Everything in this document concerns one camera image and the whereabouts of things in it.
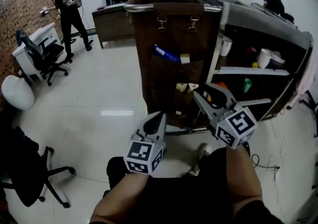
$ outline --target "green object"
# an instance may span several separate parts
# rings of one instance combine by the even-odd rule
[[[244,84],[243,84],[243,92],[247,93],[247,91],[250,89],[252,84],[253,84],[253,82],[250,79],[245,78]]]

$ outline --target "white desk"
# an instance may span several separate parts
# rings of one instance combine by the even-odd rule
[[[49,38],[45,44],[48,45],[52,41],[57,40],[56,44],[60,45],[60,39],[58,37],[58,34],[56,33],[56,30],[54,28],[55,23],[50,23],[49,25],[45,27],[41,27],[37,29],[32,35],[29,36],[30,40],[34,42],[34,44],[38,45],[41,41],[43,41],[46,38]],[[41,72],[38,71],[34,65],[33,60],[28,54],[30,50],[25,46],[24,43],[20,47],[18,47],[12,55],[16,58],[18,61],[21,69],[26,74],[26,76],[29,78],[31,82],[33,80],[31,79],[31,75],[36,74],[38,78],[43,81],[43,77],[41,76]]]

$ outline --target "white cup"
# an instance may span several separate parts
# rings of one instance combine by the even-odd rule
[[[222,48],[220,52],[220,56],[227,56],[231,47],[232,47],[232,39],[224,36],[223,37],[223,42],[222,42]]]
[[[272,59],[272,54],[267,49],[262,49],[257,59],[258,66],[262,69],[266,68],[270,59]]]

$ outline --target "brick wall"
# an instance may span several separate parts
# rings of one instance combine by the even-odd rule
[[[23,29],[28,35],[39,27],[44,27],[55,22],[59,37],[62,37],[60,21],[56,21],[49,15],[40,17],[42,7],[53,6],[51,0],[0,0],[0,85],[8,75],[17,75],[19,65],[11,55],[17,48],[15,31]],[[56,18],[57,12],[51,12]],[[5,100],[0,94],[0,111]]]

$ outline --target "sneaker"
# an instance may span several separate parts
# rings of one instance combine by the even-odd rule
[[[204,156],[209,156],[213,151],[213,148],[212,148],[212,145],[208,145],[208,144],[202,144],[200,146],[200,150],[199,150],[199,160],[204,157]],[[199,160],[198,162],[195,164],[192,172],[195,176],[197,176],[200,172],[200,169],[199,169]]]
[[[73,58],[73,56],[74,56],[73,53],[68,53],[68,54],[66,55],[66,58],[65,58],[65,60],[64,60],[64,63],[65,63],[65,64],[68,63],[68,62]]]
[[[87,45],[86,47],[86,51],[90,51],[92,49],[91,45]]]

